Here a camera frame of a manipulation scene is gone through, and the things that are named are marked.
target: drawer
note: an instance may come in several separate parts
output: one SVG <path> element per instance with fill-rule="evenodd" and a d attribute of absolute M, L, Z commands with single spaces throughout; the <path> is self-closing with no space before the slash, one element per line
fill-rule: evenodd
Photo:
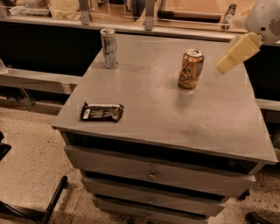
<path fill-rule="evenodd" d="M 251 175 L 109 150 L 70 145 L 65 150 L 73 167 L 78 169 L 228 197 L 239 197 L 256 181 Z"/>
<path fill-rule="evenodd" d="M 167 207 L 206 216 L 216 216 L 225 207 L 224 203 L 210 199 L 195 198 L 177 192 L 165 192 L 106 179 L 83 177 L 81 181 L 87 191 L 92 194 L 135 201 L 155 207 Z"/>
<path fill-rule="evenodd" d="M 123 202 L 115 199 L 103 197 L 93 197 L 94 205 L 101 210 L 108 210 L 120 214 L 128 214 L 145 218 L 150 221 L 163 221 L 172 224 L 206 224 L 208 219 L 204 217 L 190 215 L 188 213 L 177 213 L 166 209 L 141 206 L 134 203 Z"/>

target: gray tabletop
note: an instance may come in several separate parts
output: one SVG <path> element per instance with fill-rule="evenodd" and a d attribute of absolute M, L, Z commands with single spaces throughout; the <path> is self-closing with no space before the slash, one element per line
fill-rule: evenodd
<path fill-rule="evenodd" d="M 164 145 L 252 161 L 277 161 L 244 65 L 221 75 L 215 63 L 228 43 L 117 35 L 119 67 L 100 52 L 53 127 L 91 136 Z M 183 53 L 205 55 L 198 86 L 178 86 Z M 87 103 L 122 104 L 118 123 L 82 122 Z"/>

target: metal surface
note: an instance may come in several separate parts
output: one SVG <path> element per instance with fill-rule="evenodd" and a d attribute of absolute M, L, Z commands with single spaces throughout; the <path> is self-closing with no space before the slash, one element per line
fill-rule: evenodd
<path fill-rule="evenodd" d="M 154 26 L 155 19 L 155 0 L 146 0 L 146 12 L 145 12 L 145 30 L 151 31 Z"/>
<path fill-rule="evenodd" d="M 130 35 L 117 35 L 117 41 L 119 67 L 108 70 L 100 52 L 54 121 L 55 129 L 269 164 L 277 161 L 244 65 L 226 75 L 214 66 L 228 43 Z M 194 90 L 180 89 L 182 55 L 194 47 L 205 55 L 204 69 Z M 85 99 L 121 103 L 122 119 L 117 124 L 81 122 Z"/>
<path fill-rule="evenodd" d="M 91 22 L 90 7 L 88 0 L 79 0 L 80 4 L 80 21 L 84 25 L 89 25 Z"/>
<path fill-rule="evenodd" d="M 217 31 L 198 31 L 190 29 L 169 28 L 169 27 L 153 27 L 152 31 L 146 31 L 144 26 L 126 25 L 126 24 L 108 24 L 108 23 L 91 23 L 90 25 L 83 25 L 81 21 L 53 19 L 49 17 L 7 17 L 0 18 L 4 22 L 16 22 L 34 25 L 55 25 L 65 27 L 75 27 L 81 29 L 100 30 L 104 27 L 113 28 L 116 32 L 136 33 L 145 35 L 157 35 L 164 37 L 177 37 L 184 39 L 204 39 L 221 42 L 229 42 L 236 34 L 225 33 Z"/>

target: beer can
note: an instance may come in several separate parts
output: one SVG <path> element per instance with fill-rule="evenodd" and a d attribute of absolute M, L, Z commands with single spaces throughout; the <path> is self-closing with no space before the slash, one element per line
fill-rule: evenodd
<path fill-rule="evenodd" d="M 178 84 L 182 88 L 196 87 L 202 71 L 203 61 L 204 55 L 200 49 L 188 49 L 185 51 L 182 70 L 178 78 Z"/>
<path fill-rule="evenodd" d="M 118 66 L 115 30 L 104 28 L 100 30 L 100 34 L 105 67 L 115 68 Z"/>

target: terrazzo floor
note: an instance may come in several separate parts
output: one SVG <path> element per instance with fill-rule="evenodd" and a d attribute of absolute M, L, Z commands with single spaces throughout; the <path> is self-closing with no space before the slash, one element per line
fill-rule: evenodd
<path fill-rule="evenodd" d="M 60 107 L 36 104 L 26 112 L 25 101 L 0 99 L 0 130 L 12 149 L 0 162 L 0 200 L 44 211 L 62 176 L 68 176 L 50 224 L 125 224 L 129 217 L 95 208 L 91 194 L 81 183 L 81 174 L 69 163 L 64 141 L 52 129 Z M 248 212 L 256 211 L 274 224 L 280 223 L 280 170 L 265 167 L 256 175 L 250 195 L 243 201 L 231 199 L 211 224 L 243 224 Z M 29 220 L 0 214 L 0 224 L 29 224 Z M 146 220 L 135 218 L 136 224 Z"/>

